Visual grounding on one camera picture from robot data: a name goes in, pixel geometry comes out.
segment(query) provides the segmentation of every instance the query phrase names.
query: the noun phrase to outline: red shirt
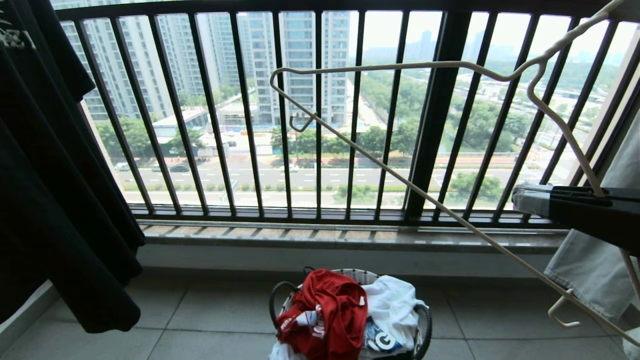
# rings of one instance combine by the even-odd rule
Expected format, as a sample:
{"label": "red shirt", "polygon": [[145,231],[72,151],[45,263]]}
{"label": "red shirt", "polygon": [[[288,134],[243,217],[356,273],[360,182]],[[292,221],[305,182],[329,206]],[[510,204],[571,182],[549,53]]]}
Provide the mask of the red shirt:
{"label": "red shirt", "polygon": [[277,319],[278,338],[309,360],[355,360],[367,320],[367,295],[350,277],[315,270]]}

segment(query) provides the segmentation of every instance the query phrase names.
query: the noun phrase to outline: white hanger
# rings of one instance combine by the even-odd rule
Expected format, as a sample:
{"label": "white hanger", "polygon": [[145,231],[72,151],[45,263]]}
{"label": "white hanger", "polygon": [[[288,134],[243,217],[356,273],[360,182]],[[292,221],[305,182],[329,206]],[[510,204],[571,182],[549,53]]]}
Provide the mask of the white hanger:
{"label": "white hanger", "polygon": [[[352,148],[356,149],[357,151],[362,153],[364,156],[369,158],[371,161],[373,161],[375,164],[377,164],[384,171],[386,171],[389,174],[393,175],[396,179],[398,179],[399,181],[404,183],[411,190],[415,191],[415,193],[417,193],[418,195],[422,196],[426,200],[428,200],[431,203],[433,203],[437,208],[442,210],[444,213],[447,213],[450,217],[455,219],[462,226],[466,227],[471,232],[473,232],[474,234],[476,234],[479,237],[481,237],[484,241],[488,242],[491,246],[495,247],[498,251],[500,251],[501,253],[503,253],[507,257],[513,259],[518,264],[524,266],[528,271],[530,271],[540,281],[544,282],[546,285],[551,287],[553,290],[556,290],[558,293],[560,293],[562,295],[562,297],[548,310],[549,317],[551,317],[552,319],[554,319],[555,321],[560,323],[560,325],[562,325],[563,327],[566,327],[566,328],[575,327],[575,326],[580,325],[580,322],[564,323],[564,322],[560,321],[560,319],[558,319],[557,316],[556,316],[556,311],[559,309],[559,307],[562,306],[565,302],[570,301],[570,302],[573,302],[576,306],[578,306],[582,310],[584,310],[585,312],[587,312],[588,314],[590,314],[592,317],[597,318],[600,321],[606,323],[610,328],[612,328],[614,331],[616,331],[620,336],[622,336],[623,338],[625,338],[626,340],[628,340],[629,342],[631,342],[635,346],[640,347],[640,341],[637,341],[636,339],[632,338],[626,332],[621,330],[619,327],[615,326],[613,323],[611,323],[610,321],[608,321],[604,317],[600,316],[600,314],[596,313],[590,307],[584,305],[580,300],[578,300],[578,298],[576,298],[573,295],[573,289],[565,290],[562,287],[560,287],[560,285],[558,285],[555,282],[553,282],[552,280],[550,280],[545,274],[537,271],[533,266],[528,264],[523,259],[520,259],[514,253],[510,252],[505,247],[500,245],[497,241],[491,239],[491,237],[489,237],[487,234],[482,232],[480,229],[478,229],[475,226],[471,225],[464,218],[460,217],[458,214],[456,214],[455,212],[451,211],[449,208],[447,208],[446,206],[444,206],[443,204],[438,202],[436,199],[434,199],[431,196],[429,196],[429,194],[427,194],[426,192],[422,191],[422,189],[420,189],[418,186],[413,184],[411,181],[405,179],[403,176],[400,176],[392,168],[386,166],[384,163],[382,163],[380,160],[376,159],[373,155],[369,154],[367,151],[365,151],[359,145],[357,145],[356,143],[352,142],[349,138],[347,138],[346,136],[340,134],[339,131],[337,131],[336,129],[332,128],[331,125],[327,124],[320,117],[318,117],[316,113],[311,112],[309,109],[305,108],[300,103],[298,103],[296,100],[294,100],[289,94],[285,93],[282,89],[278,88],[278,86],[274,82],[276,76],[278,74],[282,73],[282,72],[285,72],[285,71],[286,72],[292,72],[294,74],[329,74],[329,73],[332,73],[332,72],[347,72],[347,71],[398,70],[398,69],[422,69],[422,68],[436,69],[436,68],[453,68],[453,67],[461,67],[461,68],[471,69],[473,71],[479,72],[480,74],[488,76],[489,78],[492,78],[492,79],[497,80],[497,81],[511,81],[511,80],[517,78],[524,70],[528,69],[529,67],[531,67],[533,65],[538,65],[538,73],[536,74],[534,79],[529,83],[529,86],[527,87],[527,96],[544,114],[549,116],[549,118],[551,118],[560,127],[560,130],[562,131],[563,136],[565,137],[566,141],[571,146],[571,149],[572,149],[573,153],[576,155],[576,157],[578,159],[578,162],[580,164],[580,167],[582,168],[582,171],[584,172],[585,176],[587,177],[587,179],[589,181],[589,184],[593,188],[593,193],[597,197],[603,197],[604,196],[604,192],[602,191],[602,188],[600,186],[600,181],[595,176],[595,174],[593,172],[593,169],[589,165],[589,160],[585,157],[584,153],[582,152],[582,149],[580,149],[580,146],[578,145],[578,142],[576,141],[575,137],[573,136],[571,129],[569,128],[567,123],[565,121],[563,121],[562,118],[556,112],[554,112],[551,108],[549,108],[534,93],[534,88],[535,88],[536,84],[538,83],[538,81],[540,80],[540,78],[542,78],[542,75],[545,73],[545,70],[547,68],[547,63],[548,63],[549,59],[554,54],[556,54],[558,51],[560,51],[560,49],[562,49],[564,46],[566,46],[567,44],[572,42],[578,36],[582,35],[591,26],[594,26],[598,22],[603,21],[606,18],[608,18],[609,17],[609,12],[611,10],[615,9],[622,2],[623,2],[623,0],[612,0],[609,4],[605,5],[600,11],[596,12],[592,17],[590,17],[586,22],[583,22],[582,24],[578,25],[577,27],[575,27],[571,31],[567,32],[560,40],[558,40],[555,44],[553,44],[551,47],[549,47],[542,55],[540,55],[538,57],[535,57],[535,58],[523,63],[512,74],[506,75],[506,76],[497,74],[497,73],[495,73],[495,72],[493,72],[491,70],[488,70],[488,69],[486,69],[486,68],[484,68],[484,67],[482,67],[482,66],[480,66],[478,64],[470,63],[468,61],[429,61],[429,62],[424,62],[424,63],[406,63],[406,64],[401,63],[401,64],[390,64],[390,65],[342,67],[342,68],[314,69],[314,70],[296,70],[296,69],[283,67],[283,68],[275,70],[271,74],[271,79],[269,80],[269,83],[270,83],[271,87],[274,90],[276,90],[280,95],[282,95],[283,97],[285,97],[286,99],[291,101],[294,105],[299,107],[302,111],[304,111],[310,117],[309,120],[302,127],[296,127],[293,124],[294,118],[291,117],[289,119],[289,125],[294,130],[296,130],[298,132],[302,132],[307,128],[307,126],[313,120],[315,120],[318,124],[326,127],[333,134],[335,134],[340,139],[342,139],[346,143],[348,143]],[[622,255],[623,259],[624,259],[625,266],[627,267],[627,270],[629,272],[629,276],[631,278],[631,283],[633,285],[634,291],[636,292],[636,295],[640,298],[640,282],[638,281],[638,278],[637,278],[636,271],[635,271],[634,267],[631,265],[629,254],[628,254],[627,251],[622,250],[622,249],[620,250],[620,252],[621,252],[621,255]]]}

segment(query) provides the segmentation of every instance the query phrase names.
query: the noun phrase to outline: black metal railing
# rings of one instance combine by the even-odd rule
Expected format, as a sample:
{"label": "black metal railing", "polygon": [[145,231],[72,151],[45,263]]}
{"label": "black metal railing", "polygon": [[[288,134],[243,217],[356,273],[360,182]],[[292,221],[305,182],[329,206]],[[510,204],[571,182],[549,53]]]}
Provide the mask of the black metal railing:
{"label": "black metal railing", "polygon": [[[282,132],[282,157],[284,163],[284,183],[285,183],[285,196],[286,207],[273,208],[267,207],[262,201],[262,188],[260,185],[260,170],[258,162],[258,154],[255,144],[255,135],[253,131],[252,114],[250,109],[250,96],[245,79],[248,77],[244,69],[243,61],[243,49],[241,47],[240,29],[237,21],[237,14],[239,12],[269,12],[271,13],[272,26],[273,26],[273,44],[275,52],[275,64],[276,67],[283,66],[282,59],[282,39],[280,38],[280,12],[284,11],[308,11],[313,12],[316,19],[316,68],[321,68],[323,64],[322,59],[322,19],[323,12],[333,10],[357,10],[358,12],[358,31],[357,31],[357,45],[355,54],[355,65],[362,64],[363,53],[363,38],[365,28],[365,12],[367,10],[399,10],[402,11],[401,28],[399,32],[399,41],[397,45],[396,62],[403,62],[404,49],[406,45],[406,34],[408,30],[409,15],[411,11],[417,10],[437,10],[442,11],[442,21],[440,25],[440,31],[436,42],[436,49],[434,60],[460,60],[467,39],[467,29],[469,27],[470,19],[473,11],[488,11],[489,16],[482,37],[482,42],[479,48],[479,54],[477,55],[477,63],[484,65],[487,59],[487,54],[490,48],[493,30],[496,25],[497,15],[499,12],[525,12],[531,14],[529,25],[522,42],[522,46],[515,64],[518,67],[523,63],[531,48],[531,44],[536,33],[536,27],[541,15],[567,15],[570,16],[570,23],[568,29],[574,28],[580,21],[581,17],[588,17],[592,13],[596,12],[602,5],[598,1],[589,1],[584,6],[575,7],[571,5],[571,1],[555,1],[554,6],[547,7],[546,2],[539,1],[524,1],[524,2],[512,2],[505,3],[499,1],[463,1],[455,2],[455,8],[450,8],[453,2],[450,1],[415,1],[415,0],[400,0],[400,1],[382,1],[382,0],[350,0],[350,1],[323,1],[323,2],[284,2],[284,3],[270,3],[260,1],[238,0],[238,1],[168,1],[162,3],[134,3],[134,4],[114,4],[106,6],[94,6],[86,8],[73,8],[58,10],[57,14],[60,21],[73,22],[84,55],[86,56],[88,67],[93,75],[93,78],[97,85],[100,97],[104,103],[106,113],[109,117],[111,125],[116,134],[117,141],[122,148],[124,158],[129,165],[132,176],[136,183],[138,191],[141,193],[143,204],[131,204],[131,208],[134,214],[140,219],[164,219],[164,220],[219,220],[219,221],[238,221],[238,222],[293,222],[293,223],[315,223],[315,224],[371,224],[374,222],[378,225],[423,225],[423,226],[457,226],[457,223],[441,214],[437,209],[425,210],[424,199],[417,194],[407,191],[404,196],[404,204],[401,209],[385,209],[382,206],[383,192],[385,188],[386,174],[383,170],[380,170],[380,180],[378,186],[378,192],[376,196],[376,204],[372,209],[356,209],[353,205],[353,191],[354,191],[354,164],[356,153],[354,149],[349,152],[349,167],[348,167],[348,183],[347,183],[347,197],[346,208],[344,209],[332,209],[327,206],[323,206],[321,200],[321,180],[323,165],[321,162],[321,129],[317,127],[316,132],[316,207],[315,208],[299,208],[292,203],[291,195],[291,176],[290,176],[290,164],[289,164],[289,149],[291,144],[287,140],[288,127],[286,124],[285,101],[283,97],[279,97],[279,114],[280,114],[280,130]],[[568,117],[568,123],[571,128],[574,128],[582,113],[585,105],[588,101],[588,97],[595,85],[596,79],[604,64],[605,57],[609,50],[609,46],[616,33],[618,22],[621,20],[638,21],[640,18],[640,11],[636,9],[632,4],[625,5],[626,8],[621,8],[616,11],[612,16],[605,35],[602,39],[602,45],[600,46],[591,70],[586,77],[584,86],[577,98],[575,108],[571,115]],[[201,29],[199,29],[198,22],[196,21],[196,14],[198,13],[210,13],[210,12],[223,12],[228,13],[230,16],[230,25],[232,38],[234,41],[234,52],[236,57],[237,73],[240,79],[239,88],[241,99],[243,102],[243,113],[246,126],[246,134],[248,137],[248,148],[251,160],[251,170],[253,174],[253,183],[255,187],[255,194],[257,198],[257,206],[240,206],[237,201],[234,200],[234,189],[230,178],[229,165],[225,157],[225,150],[223,146],[223,140],[221,137],[221,127],[216,113],[216,103],[214,102],[214,96],[211,90],[211,79],[209,77],[207,66],[205,63],[204,45],[202,40]],[[189,27],[191,30],[191,36],[193,37],[193,47],[195,48],[195,54],[199,66],[199,74],[202,79],[202,87],[204,88],[204,97],[206,100],[206,108],[210,114],[211,129],[214,134],[214,139],[217,146],[218,159],[220,161],[220,169],[223,176],[224,191],[228,200],[228,206],[211,206],[207,204],[205,196],[205,188],[203,182],[198,173],[198,163],[196,162],[195,154],[191,143],[193,139],[189,138],[188,129],[185,125],[185,121],[182,117],[182,110],[179,101],[179,92],[177,85],[172,78],[172,72],[170,70],[170,64],[167,59],[167,52],[163,43],[163,34],[159,27],[158,16],[168,14],[186,14],[189,20]],[[120,18],[128,16],[143,16],[147,17],[150,30],[157,49],[157,55],[160,61],[161,72],[166,83],[168,94],[171,102],[171,108],[175,114],[177,121],[178,134],[182,140],[182,146],[184,147],[187,163],[190,170],[191,177],[195,186],[195,191],[200,203],[199,206],[188,206],[179,202],[176,189],[174,187],[172,178],[170,176],[170,169],[165,162],[163,150],[160,143],[157,140],[155,129],[153,127],[152,119],[147,111],[147,105],[145,104],[145,98],[141,91],[139,79],[134,71],[134,64],[132,63],[129,49],[127,48],[127,42],[123,29],[120,23]],[[118,52],[122,58],[124,69],[127,74],[127,80],[131,85],[131,91],[135,98],[136,105],[139,109],[140,117],[144,123],[148,137],[150,139],[150,147],[157,159],[157,166],[164,184],[166,185],[166,191],[171,199],[170,205],[154,204],[148,193],[148,187],[145,186],[143,178],[141,176],[139,168],[136,166],[136,159],[127,143],[127,139],[124,135],[123,129],[118,121],[115,108],[108,92],[108,88],[105,83],[105,79],[100,72],[99,64],[97,63],[96,55],[91,47],[89,36],[87,34],[85,21],[90,19],[109,19],[111,28],[115,35]],[[543,94],[543,101],[549,103],[556,86],[560,80],[561,73],[567,65],[567,57],[570,47],[564,48],[560,51],[553,69],[548,77],[546,89]],[[637,109],[637,102],[634,96],[631,97],[633,101],[627,101],[623,103],[623,97],[628,91],[632,91],[632,94],[638,93],[638,85],[634,85],[635,88],[629,90],[632,85],[632,77],[636,72],[638,63],[640,61],[640,45],[636,45],[633,53],[631,54],[627,68],[625,68],[620,76],[620,81],[616,85],[617,87],[610,91],[609,107],[604,113],[602,121],[598,125],[597,132],[595,133],[594,140],[588,144],[586,149],[586,155],[590,160],[594,160],[596,163],[596,169],[598,170],[605,163],[606,157],[610,156],[609,151],[615,147],[615,142],[619,141],[621,132],[624,131],[627,118],[633,114],[632,109]],[[445,121],[449,112],[449,105],[451,103],[452,95],[454,92],[454,86],[456,84],[456,78],[458,77],[457,69],[435,69],[430,72],[428,89],[425,94],[424,105],[422,113],[420,114],[420,127],[416,137],[416,146],[412,159],[412,165],[410,168],[409,178],[417,186],[427,191],[429,183],[433,177],[436,157],[438,156],[438,150],[440,148],[440,139],[445,127]],[[360,95],[362,75],[360,72],[356,72],[354,76],[354,99],[358,99]],[[396,103],[398,102],[398,93],[401,80],[401,71],[396,70],[394,72],[392,92],[390,94],[390,108],[388,110],[387,117],[387,131],[385,134],[385,144],[381,153],[381,159],[384,163],[389,161],[390,144],[392,139],[392,132],[394,130],[394,117],[396,115]],[[469,84],[469,90],[467,98],[464,103],[463,111],[461,113],[458,128],[452,143],[452,149],[449,156],[448,164],[445,168],[444,177],[438,193],[438,200],[444,202],[446,200],[447,192],[449,191],[452,177],[454,174],[454,167],[461,152],[463,143],[463,137],[465,136],[465,130],[470,121],[470,114],[472,113],[472,107],[476,99],[476,93],[479,88],[481,76],[480,74],[474,74]],[[284,88],[283,75],[278,75],[278,86]],[[507,227],[507,228],[553,228],[554,224],[551,224],[544,219],[531,218],[527,215],[510,211],[506,209],[506,205],[509,201],[511,191],[516,185],[516,181],[520,174],[520,171],[525,165],[527,156],[532,149],[534,139],[543,121],[543,113],[537,111],[533,116],[530,130],[524,139],[520,154],[515,161],[513,170],[511,171],[505,188],[500,196],[495,210],[482,210],[476,209],[476,200],[478,199],[483,181],[487,174],[491,160],[494,158],[495,150],[498,144],[500,135],[502,134],[503,127],[507,120],[511,103],[513,102],[516,90],[518,89],[519,78],[513,80],[508,85],[507,91],[502,101],[502,106],[497,117],[497,122],[493,128],[493,132],[489,139],[482,162],[479,166],[478,175],[474,180],[474,184],[467,201],[467,205],[461,210],[461,214],[464,218],[469,220],[475,225],[481,225],[483,227]],[[322,116],[323,102],[322,102],[322,77],[316,76],[316,111]],[[618,112],[620,106],[623,107],[622,114],[626,118],[614,121],[614,116]],[[356,125],[358,118],[358,101],[353,102],[353,114],[351,119],[351,140],[357,141]],[[604,134],[609,131],[610,136],[604,137]],[[593,159],[596,156],[597,150],[604,143],[604,150],[600,152],[598,159]],[[556,169],[560,156],[565,150],[566,142],[564,139],[560,139],[557,147],[553,151],[553,155],[545,169],[541,182],[546,183],[551,178],[554,170]],[[582,172],[576,171],[572,185],[579,184],[582,179]]]}

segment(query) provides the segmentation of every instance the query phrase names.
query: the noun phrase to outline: hazy sky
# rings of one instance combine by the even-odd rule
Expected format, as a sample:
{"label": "hazy sky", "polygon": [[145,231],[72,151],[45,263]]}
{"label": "hazy sky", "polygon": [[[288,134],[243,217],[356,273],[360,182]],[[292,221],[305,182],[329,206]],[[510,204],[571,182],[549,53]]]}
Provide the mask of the hazy sky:
{"label": "hazy sky", "polygon": [[[423,31],[431,31],[431,39],[436,40],[440,27],[440,12],[412,12],[409,17],[407,42],[417,42]],[[475,34],[484,33],[487,13],[474,13],[471,18],[467,42],[472,42]],[[397,46],[400,32],[401,12],[367,12],[365,18],[364,49],[378,46]],[[522,39],[527,30],[529,16],[526,14],[501,13],[493,31],[492,45],[513,45],[519,51]],[[531,53],[540,54],[548,46],[566,33],[569,25],[568,17],[542,16],[538,22],[536,36],[531,46]],[[355,54],[358,33],[358,13],[351,13],[349,36],[349,53]],[[598,50],[607,24],[601,22],[577,38],[572,45],[571,55],[593,53]],[[609,49],[610,53],[624,53],[628,49],[636,25],[621,23]]]}

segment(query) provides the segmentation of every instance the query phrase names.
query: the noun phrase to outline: black wire basket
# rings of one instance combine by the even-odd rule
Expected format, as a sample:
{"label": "black wire basket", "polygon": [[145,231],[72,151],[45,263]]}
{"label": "black wire basket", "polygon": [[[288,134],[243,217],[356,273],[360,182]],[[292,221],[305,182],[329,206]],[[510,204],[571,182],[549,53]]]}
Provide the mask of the black wire basket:
{"label": "black wire basket", "polygon": [[[368,272],[367,270],[354,269],[354,268],[336,269],[332,271],[338,272],[342,275],[346,275],[352,278],[353,280],[355,280],[360,285],[370,285],[377,278],[379,278],[378,275],[372,272]],[[278,315],[284,313],[291,307],[292,305],[291,300],[293,298],[293,294],[299,291],[300,289],[302,289],[302,284],[296,286],[288,281],[282,281],[273,287],[273,290],[271,291],[271,296],[269,297],[269,314],[271,315],[271,321],[273,322],[273,326],[275,327],[276,330],[278,330],[279,328],[278,322],[276,321],[276,318],[278,315],[276,315],[276,310],[274,308],[273,303],[275,300],[276,293],[282,287],[289,288],[289,290],[291,290],[291,293],[282,304],[282,307],[280,308],[280,312],[278,313]],[[398,354],[396,356],[382,357],[382,358],[379,358],[378,360],[420,360],[427,353],[427,349],[429,348],[429,344],[431,343],[431,329],[433,327],[432,321],[431,321],[431,311],[429,310],[428,306],[425,306],[422,304],[417,304],[414,307],[414,310],[418,314],[418,326],[416,328],[415,336],[413,338],[413,342],[414,342],[413,350],[402,353],[402,354]]]}

